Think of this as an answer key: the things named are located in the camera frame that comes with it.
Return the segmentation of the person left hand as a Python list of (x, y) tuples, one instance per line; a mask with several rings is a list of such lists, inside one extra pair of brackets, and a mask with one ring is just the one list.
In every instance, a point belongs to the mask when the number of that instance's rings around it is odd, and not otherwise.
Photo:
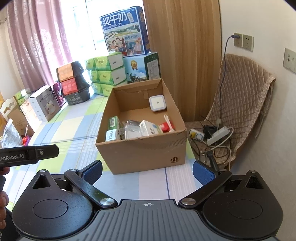
[[(6, 175), (10, 172), (9, 167), (1, 168), (1, 176)], [(6, 194), (6, 192), (1, 191), (1, 214), (0, 214), (0, 222), (1, 222), (1, 230), (3, 230), (6, 227), (6, 206), (9, 203), (9, 198)]]

